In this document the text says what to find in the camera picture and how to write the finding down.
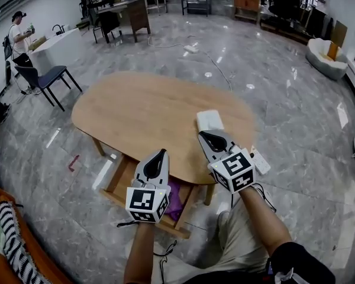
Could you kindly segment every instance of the black sleeve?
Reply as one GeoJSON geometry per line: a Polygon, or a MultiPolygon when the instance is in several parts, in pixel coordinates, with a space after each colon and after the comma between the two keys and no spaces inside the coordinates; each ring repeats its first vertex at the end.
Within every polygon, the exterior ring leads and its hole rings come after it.
{"type": "Polygon", "coordinates": [[[280,245],[272,254],[271,265],[274,275],[278,272],[286,275],[293,268],[294,273],[310,284],[335,284],[333,273],[303,246],[294,242],[280,245]]]}

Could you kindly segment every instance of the black and white striped cloth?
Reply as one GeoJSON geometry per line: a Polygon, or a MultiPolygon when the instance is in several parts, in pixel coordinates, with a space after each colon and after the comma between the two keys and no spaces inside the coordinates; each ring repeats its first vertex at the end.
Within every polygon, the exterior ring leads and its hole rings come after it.
{"type": "Polygon", "coordinates": [[[37,271],[31,256],[25,250],[12,203],[0,203],[0,224],[5,234],[4,254],[19,279],[26,284],[49,283],[37,271]]]}

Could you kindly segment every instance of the backpack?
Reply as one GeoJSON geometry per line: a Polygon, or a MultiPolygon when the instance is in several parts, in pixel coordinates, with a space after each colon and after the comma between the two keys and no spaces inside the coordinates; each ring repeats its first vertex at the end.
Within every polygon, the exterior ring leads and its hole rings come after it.
{"type": "Polygon", "coordinates": [[[8,31],[8,35],[6,35],[4,37],[4,42],[2,43],[2,46],[4,47],[4,57],[5,57],[5,60],[7,58],[9,58],[10,56],[12,56],[13,54],[13,48],[11,46],[11,42],[9,40],[9,32],[11,31],[11,28],[13,27],[14,25],[12,25],[10,28],[9,28],[9,31],[8,31]]]}

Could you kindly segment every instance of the black cap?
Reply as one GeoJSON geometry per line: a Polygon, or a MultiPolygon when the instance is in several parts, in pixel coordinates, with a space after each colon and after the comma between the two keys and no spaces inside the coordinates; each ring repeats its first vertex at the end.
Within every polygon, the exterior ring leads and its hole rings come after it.
{"type": "Polygon", "coordinates": [[[14,13],[13,17],[12,17],[12,22],[17,18],[17,17],[25,17],[26,16],[26,13],[22,13],[21,11],[17,11],[14,13]]]}

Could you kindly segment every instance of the white armchair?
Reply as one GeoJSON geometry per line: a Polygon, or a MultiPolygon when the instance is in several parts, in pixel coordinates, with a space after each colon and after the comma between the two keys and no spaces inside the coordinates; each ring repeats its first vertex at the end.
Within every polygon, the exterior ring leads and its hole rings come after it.
{"type": "Polygon", "coordinates": [[[339,80],[347,70],[347,57],[339,47],[335,61],[328,60],[323,55],[327,55],[331,41],[320,38],[310,39],[306,47],[306,58],[318,71],[332,80],[339,80]]]}

